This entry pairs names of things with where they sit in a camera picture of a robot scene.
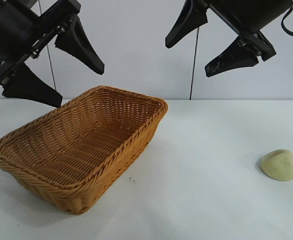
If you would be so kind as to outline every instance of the yellow stone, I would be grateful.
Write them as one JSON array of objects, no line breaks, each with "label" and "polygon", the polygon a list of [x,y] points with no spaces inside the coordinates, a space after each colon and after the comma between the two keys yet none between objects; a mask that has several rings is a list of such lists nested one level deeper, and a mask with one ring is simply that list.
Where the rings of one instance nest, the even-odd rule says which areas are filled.
[{"label": "yellow stone", "polygon": [[270,178],[290,181],[293,179],[293,155],[285,149],[270,152],[262,158],[261,169]]}]

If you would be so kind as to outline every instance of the woven basket rim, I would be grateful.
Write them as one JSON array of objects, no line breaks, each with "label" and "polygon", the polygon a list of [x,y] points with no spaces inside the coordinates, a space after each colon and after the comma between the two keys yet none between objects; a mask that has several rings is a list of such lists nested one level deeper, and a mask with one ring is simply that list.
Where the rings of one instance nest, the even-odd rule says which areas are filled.
[{"label": "woven basket rim", "polygon": [[[52,119],[57,113],[59,112],[64,112],[65,110],[68,109],[68,107],[71,107],[74,102],[76,102],[78,99],[82,99],[87,95],[91,95],[94,92],[98,92],[98,91],[109,91],[109,92],[119,92],[121,91],[123,94],[126,95],[131,95],[134,96],[136,98],[140,98],[140,99],[144,99],[144,100],[148,100],[148,101],[154,101],[154,103],[159,104],[159,108],[158,111],[153,114],[143,125],[141,125],[125,142],[123,142],[110,156],[108,156],[98,167],[94,168],[94,170],[90,173],[87,174],[87,176],[82,179],[79,182],[75,182],[72,184],[67,184],[67,185],[63,185],[54,181],[50,181],[49,179],[47,179],[44,176],[41,176],[40,174],[38,174],[37,172],[34,172],[32,170],[29,170],[25,167],[23,167],[21,164],[19,163],[15,163],[10,161],[4,154],[1,153],[1,149],[4,147],[5,143],[12,139],[15,135],[19,135],[21,132],[24,132],[27,128],[31,128],[33,127],[33,125],[38,126],[39,124],[41,124],[42,122],[45,121],[49,121],[50,119]],[[47,185],[50,185],[51,187],[57,188],[59,190],[76,190],[78,188],[83,187],[85,184],[87,184],[88,182],[91,182],[94,179],[97,179],[97,177],[101,176],[101,174],[103,174],[104,169],[106,168],[106,166],[109,163],[112,163],[112,161],[115,161],[117,159],[117,157],[122,153],[122,151],[130,146],[133,142],[133,140],[154,120],[158,119],[158,118],[162,118],[165,113],[168,110],[168,104],[160,98],[157,97],[151,97],[151,96],[147,96],[141,93],[136,93],[136,92],[131,92],[128,90],[124,90],[124,89],[120,89],[120,88],[115,88],[115,87],[111,87],[111,86],[104,86],[104,85],[99,85],[97,87],[91,88],[87,91],[85,91],[84,93],[82,93],[81,95],[73,98],[72,100],[70,100],[69,102],[65,103],[63,106],[61,106],[60,108],[56,108],[48,113],[46,113],[43,116],[40,116],[34,120],[32,120],[31,122],[17,128],[16,130],[13,130],[11,132],[9,132],[8,134],[6,134],[5,136],[3,136],[2,138],[0,138],[0,160],[2,162],[4,162],[6,165],[9,165],[12,168],[15,168],[21,172],[23,172],[24,174],[28,175],[28,176],[32,176],[34,178],[36,178],[38,181],[40,181],[41,183],[45,183]]]}]

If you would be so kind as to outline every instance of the wicker basket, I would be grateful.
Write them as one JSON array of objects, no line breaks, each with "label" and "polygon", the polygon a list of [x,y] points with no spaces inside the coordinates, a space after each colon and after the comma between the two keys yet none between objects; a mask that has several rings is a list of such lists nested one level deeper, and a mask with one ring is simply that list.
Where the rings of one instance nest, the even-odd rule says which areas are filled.
[{"label": "wicker basket", "polygon": [[0,168],[74,214],[89,210],[138,158],[165,101],[98,86],[0,139]]}]

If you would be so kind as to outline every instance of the white wall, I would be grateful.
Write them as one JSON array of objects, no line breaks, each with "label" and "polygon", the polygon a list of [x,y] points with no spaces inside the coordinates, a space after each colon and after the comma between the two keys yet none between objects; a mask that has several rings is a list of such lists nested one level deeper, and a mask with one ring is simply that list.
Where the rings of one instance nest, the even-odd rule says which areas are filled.
[{"label": "white wall", "polygon": [[[35,4],[32,8],[32,10],[40,15],[40,8],[38,4]],[[33,60],[29,59],[26,61],[26,64],[30,67],[30,69],[46,84],[48,84],[50,87],[53,88],[54,82],[48,57],[48,51],[47,48],[45,48],[38,59]],[[3,88],[0,86],[0,98],[2,97]]]},{"label": "white wall", "polygon": [[[281,19],[262,29],[277,55],[255,67],[207,78],[204,67],[224,51],[236,34],[211,11],[200,28],[192,99],[293,99],[293,37],[281,28]],[[293,12],[286,19],[293,31]]]}]

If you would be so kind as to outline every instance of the screw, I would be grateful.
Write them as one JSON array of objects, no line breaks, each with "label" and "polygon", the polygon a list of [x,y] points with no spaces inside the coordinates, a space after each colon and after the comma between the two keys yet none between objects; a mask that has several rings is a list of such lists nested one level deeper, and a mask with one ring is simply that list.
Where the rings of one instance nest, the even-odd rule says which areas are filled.
[{"label": "screw", "polygon": [[245,45],[247,45],[247,43],[245,41],[243,41],[242,39],[237,43],[240,47],[244,47]]},{"label": "screw", "polygon": [[38,53],[38,50],[34,50],[32,53],[31,53],[31,57],[33,59],[37,59],[39,57],[39,53]]}]

